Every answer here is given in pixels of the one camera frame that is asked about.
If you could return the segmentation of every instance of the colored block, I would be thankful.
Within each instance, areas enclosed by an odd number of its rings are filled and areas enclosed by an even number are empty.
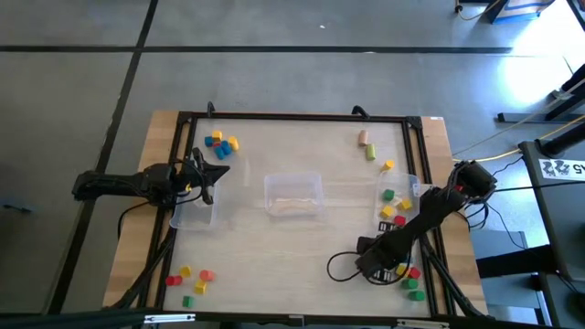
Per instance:
[[[372,143],[366,147],[366,159],[368,161],[376,160],[376,146]]]
[[[213,145],[213,137],[211,136],[207,136],[205,138],[205,146],[207,147],[211,147],[211,145]]]
[[[210,270],[202,270],[199,273],[199,279],[205,282],[214,281],[216,279],[216,273]]]
[[[402,275],[404,271],[406,271],[406,274],[404,274],[404,276],[409,275],[410,269],[407,269],[407,264],[399,264],[399,266],[396,268],[396,274]]]
[[[412,208],[412,202],[409,199],[404,199],[402,202],[400,202],[400,206],[404,210],[409,210]]]
[[[398,227],[403,227],[406,225],[406,218],[401,215],[397,215],[394,217],[394,224]]]
[[[394,161],[388,160],[382,165],[382,171],[391,170],[394,168]]]
[[[422,291],[409,292],[409,299],[411,301],[424,301],[425,295]]]
[[[211,137],[213,138],[213,142],[221,142],[221,136],[223,133],[221,131],[213,131],[211,133]]]
[[[191,277],[191,267],[190,266],[183,266],[179,269],[179,275],[181,278],[186,279]]]
[[[183,283],[183,278],[180,275],[170,276],[165,279],[167,286],[176,286]]]
[[[219,160],[223,160],[226,157],[226,154],[223,153],[223,148],[221,147],[214,147],[213,151],[216,153]]]
[[[221,149],[225,155],[231,154],[231,146],[229,146],[228,141],[221,141]]]
[[[231,151],[236,152],[239,150],[239,143],[238,143],[238,139],[234,136],[230,136],[228,138],[228,143],[229,146],[231,146]]]
[[[382,211],[380,211],[380,216],[382,218],[389,218],[390,216],[394,215],[395,209],[391,206],[385,206]]]
[[[420,271],[419,271],[419,269],[417,269],[415,267],[410,268],[409,278],[411,278],[411,279],[418,279],[418,278],[420,278]]]
[[[191,308],[193,307],[193,303],[195,302],[195,298],[191,296],[183,296],[183,307]]]
[[[394,198],[394,191],[391,189],[387,189],[384,191],[384,193],[382,193],[382,198],[384,199],[384,201],[392,201],[392,199]]]
[[[419,282],[414,279],[403,280],[400,285],[403,289],[417,289],[419,288]]]
[[[357,137],[357,145],[359,146],[366,146],[367,145],[367,131],[359,132]]]
[[[195,288],[193,288],[193,292],[196,294],[205,294],[205,290],[207,288],[207,282],[202,280],[197,280],[195,283]]]

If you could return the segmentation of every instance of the black metal frame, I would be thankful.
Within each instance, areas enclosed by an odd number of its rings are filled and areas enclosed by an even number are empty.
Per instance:
[[[195,130],[197,128],[197,119],[239,119],[239,120],[293,120],[293,121],[319,121],[319,122],[385,122],[385,123],[398,123],[402,128],[402,135],[404,139],[405,153],[407,158],[407,165],[409,168],[409,174],[416,174],[416,167],[414,164],[414,153],[412,150],[412,143],[410,139],[410,129],[413,129],[417,136],[418,147],[420,151],[420,162],[422,164],[424,183],[431,183],[431,170],[429,167],[429,161],[426,155],[426,146],[424,142],[424,136],[422,134],[422,124],[420,117],[398,117],[398,116],[370,116],[361,107],[354,107],[352,114],[354,115],[343,115],[343,114],[294,114],[294,113],[237,113],[237,112],[215,112],[213,104],[210,102],[207,106],[207,112],[188,112],[181,111],[178,115],[175,135],[171,146],[171,152],[169,155],[169,161],[178,155],[178,147],[181,143],[180,137],[182,131],[185,129],[185,125],[189,124],[188,134],[186,139],[186,149],[184,152],[184,160],[189,157],[189,150],[193,148],[193,142],[195,139]],[[151,238],[150,250],[156,249],[160,240],[162,232],[162,226],[164,223],[165,212],[158,211],[156,214],[156,226],[154,228],[153,236]],[[175,235],[176,230],[171,229],[171,234]],[[433,237],[435,240],[435,249],[439,255],[441,261],[447,265],[444,245],[442,243],[441,229],[437,228],[433,230]],[[158,309],[163,308],[166,285],[165,277],[168,276],[171,259],[173,257],[174,247],[171,247],[169,252],[163,259],[162,270],[156,289],[156,298],[154,300],[154,307]],[[425,276],[425,285],[427,288],[429,310],[431,316],[435,316],[438,313],[438,306],[436,300],[436,294],[434,290],[434,283],[431,274],[431,265],[427,258],[421,253],[423,262],[423,271]],[[449,315],[455,315],[454,301],[449,292],[445,289],[445,302],[447,305],[447,313]],[[144,307],[146,296],[148,292],[141,292],[141,299],[139,300],[138,307]],[[291,317],[289,314],[255,314],[255,313],[197,313],[197,319],[201,321],[228,321],[228,322],[255,322],[255,323],[279,323],[289,325],[306,324],[310,319],[311,323],[320,324],[385,324],[395,323],[398,317],[339,317],[339,316],[327,316],[327,315],[304,315],[301,319]]]

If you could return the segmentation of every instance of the table leg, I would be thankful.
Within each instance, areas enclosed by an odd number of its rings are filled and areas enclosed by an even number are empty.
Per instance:
[[[554,273],[557,264],[550,245],[524,249],[477,260],[480,278],[544,271]]]

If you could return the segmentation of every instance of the gray floor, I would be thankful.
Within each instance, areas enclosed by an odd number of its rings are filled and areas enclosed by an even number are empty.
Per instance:
[[[148,1],[0,2],[0,45],[136,43]],[[481,7],[467,7],[470,16]],[[155,110],[304,111],[445,117],[452,149],[500,131],[500,111],[532,112],[585,61],[584,34],[562,0],[539,20],[491,26],[463,22],[451,1],[160,2],[148,45],[329,45],[512,47],[510,55],[143,54],[108,165],[137,166]],[[0,312],[38,312],[78,204],[76,174],[96,161],[130,54],[0,53],[0,197],[35,207],[0,210]],[[525,125],[463,154],[500,154],[555,125]],[[494,171],[515,157],[485,164]],[[497,177],[527,186],[522,163]],[[534,194],[493,196],[511,230],[547,243]],[[101,306],[116,248],[115,222],[127,200],[101,199],[90,224],[65,311]],[[504,229],[492,217],[486,228]]]

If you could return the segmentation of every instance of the clear plastic bin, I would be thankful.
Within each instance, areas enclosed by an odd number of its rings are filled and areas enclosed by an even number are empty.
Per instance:
[[[272,217],[313,217],[324,212],[323,184],[317,173],[264,177],[264,207]]]
[[[217,225],[216,217],[218,216],[219,184],[209,188],[209,194],[213,196],[214,204],[208,205],[201,198],[195,201],[175,207],[175,213],[171,218],[170,225],[173,228],[181,228],[194,231],[207,231]],[[194,189],[189,196],[178,198],[176,201],[181,202],[197,196],[199,192]]]
[[[387,202],[382,198],[382,194],[386,189],[394,191],[394,198]],[[412,208],[403,210],[399,206],[399,201],[405,198],[410,199]],[[382,219],[380,212],[384,206],[392,206],[396,209],[396,213],[388,219]],[[376,183],[376,203],[374,207],[374,225],[378,227],[380,221],[385,220],[390,223],[396,215],[401,215],[406,218],[407,223],[419,214],[420,211],[420,180],[415,175],[408,175],[402,173],[394,173],[392,171],[384,171],[378,177]]]

